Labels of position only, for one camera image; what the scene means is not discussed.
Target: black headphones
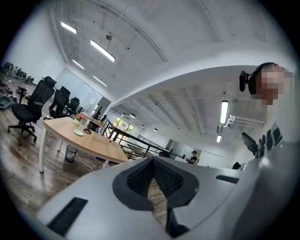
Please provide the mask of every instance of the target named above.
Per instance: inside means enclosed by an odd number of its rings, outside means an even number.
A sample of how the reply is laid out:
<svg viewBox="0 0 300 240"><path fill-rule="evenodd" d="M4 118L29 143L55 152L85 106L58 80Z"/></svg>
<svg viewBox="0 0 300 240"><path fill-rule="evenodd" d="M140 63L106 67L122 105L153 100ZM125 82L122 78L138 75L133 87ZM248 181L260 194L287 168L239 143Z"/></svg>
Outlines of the black headphones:
<svg viewBox="0 0 300 240"><path fill-rule="evenodd" d="M246 84L248 84L248 89L249 89L250 94L255 95L255 93L256 93L256 80L255 80L256 74L264 66L273 65L273 64L274 64L273 62L265 62L265 63L259 65L257 67L257 69L255 69L255 71L251 74L246 73L245 71L242 71L240 73L240 91L241 92L245 91Z"/></svg>

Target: ceiling light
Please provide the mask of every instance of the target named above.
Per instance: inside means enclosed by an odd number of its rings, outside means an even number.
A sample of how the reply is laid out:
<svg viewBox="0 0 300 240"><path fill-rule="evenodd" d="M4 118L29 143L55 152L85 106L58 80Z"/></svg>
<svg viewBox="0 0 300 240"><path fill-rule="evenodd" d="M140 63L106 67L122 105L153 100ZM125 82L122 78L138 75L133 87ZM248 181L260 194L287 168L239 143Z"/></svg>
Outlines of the ceiling light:
<svg viewBox="0 0 300 240"><path fill-rule="evenodd" d="M99 78L97 78L95 75L93 75L93 77L96 78L99 82L101 82L104 86L107 87L107 85L104 82L102 82Z"/></svg>
<svg viewBox="0 0 300 240"><path fill-rule="evenodd" d="M222 101L222 112L220 123L225 123L228 110L228 101Z"/></svg>
<svg viewBox="0 0 300 240"><path fill-rule="evenodd" d="M60 22L61 23L61 25L64 27L64 28L66 28L66 29L68 29L69 31L71 31L71 32L73 32L73 33L77 33L77 30L75 29L75 28L72 28L72 27L70 27L69 25L66 25L65 23L63 23L63 22Z"/></svg>
<svg viewBox="0 0 300 240"><path fill-rule="evenodd" d="M90 88L90 87L88 87L87 85L85 85L85 84L84 84L84 86L86 86L88 89L90 89L90 90L91 90L91 88Z"/></svg>
<svg viewBox="0 0 300 240"><path fill-rule="evenodd" d="M218 135L218 136L217 136L217 142L218 142L218 143L221 141L221 138L222 138L221 135Z"/></svg>
<svg viewBox="0 0 300 240"><path fill-rule="evenodd" d="M102 54L104 54L110 61L114 62L115 61L115 57L112 56L107 50L105 50L103 47L101 47L100 45L98 45L95 41L91 40L90 44L92 46L94 46L95 48L97 48Z"/></svg>
<svg viewBox="0 0 300 240"><path fill-rule="evenodd" d="M84 69L83 66L81 66L78 62L76 62L74 59L73 59L73 62L76 63L78 66L80 66L82 69Z"/></svg>

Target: black mesh wastebasket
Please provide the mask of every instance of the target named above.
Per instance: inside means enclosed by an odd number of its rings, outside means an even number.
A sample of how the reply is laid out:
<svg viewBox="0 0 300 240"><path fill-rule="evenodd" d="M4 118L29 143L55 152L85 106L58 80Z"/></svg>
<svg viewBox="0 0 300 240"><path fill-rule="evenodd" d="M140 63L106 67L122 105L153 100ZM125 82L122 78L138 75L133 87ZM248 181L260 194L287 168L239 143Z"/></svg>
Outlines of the black mesh wastebasket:
<svg viewBox="0 0 300 240"><path fill-rule="evenodd" d="M77 153L77 148L72 147L71 145L68 145L67 150L66 150L65 159L70 163L73 162L74 158L76 156L76 153Z"/></svg>

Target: floor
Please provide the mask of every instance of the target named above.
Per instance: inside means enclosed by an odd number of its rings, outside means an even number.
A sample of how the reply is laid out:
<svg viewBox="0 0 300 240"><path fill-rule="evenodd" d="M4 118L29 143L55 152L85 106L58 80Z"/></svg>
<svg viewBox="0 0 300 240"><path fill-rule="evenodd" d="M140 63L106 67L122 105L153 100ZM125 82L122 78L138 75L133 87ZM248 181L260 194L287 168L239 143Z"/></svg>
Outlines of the floor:
<svg viewBox="0 0 300 240"><path fill-rule="evenodd" d="M0 73L0 79L7 84L15 94L17 86L20 84L17 80ZM42 132L42 119L49 114L48 108L53 101L49 99L43 107L41 119L34 124L37 141L24 132L22 146L18 145L20 135L19 129L11 129L7 132L9 125L16 125L17 118L13 115L10 108L0 110L0 170L1 178L6 184L7 191L16 207L23 211L35 215L38 209L58 192L69 186L71 183L90 172L78 158L69 163L64 160L66 144L62 144L61 151L58 152L60 140L49 134L45 145L44 173L38 170L38 152L40 146L40 136ZM104 163L101 160L91 158L83 152L78 152L78 156L87 165L93 166ZM166 223L166 199L155 181L152 181L148 198L152 200L154 218L162 225Z"/></svg>

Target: white cable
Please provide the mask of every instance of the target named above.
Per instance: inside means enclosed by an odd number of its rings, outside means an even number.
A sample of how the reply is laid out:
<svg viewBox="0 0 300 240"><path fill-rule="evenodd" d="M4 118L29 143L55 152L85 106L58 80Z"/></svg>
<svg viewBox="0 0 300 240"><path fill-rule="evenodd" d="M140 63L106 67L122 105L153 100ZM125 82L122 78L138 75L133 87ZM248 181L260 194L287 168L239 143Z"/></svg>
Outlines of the white cable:
<svg viewBox="0 0 300 240"><path fill-rule="evenodd" d="M76 153L76 156L79 158L79 161L81 161L84 165L86 165L86 164L80 159L80 157L78 156L77 153ZM94 167L97 167L97 165L94 165L94 166L92 166L92 167L90 167L90 166L88 166L88 165L86 165L86 166L90 169L90 172L92 172L92 170L95 171L93 168L94 168Z"/></svg>

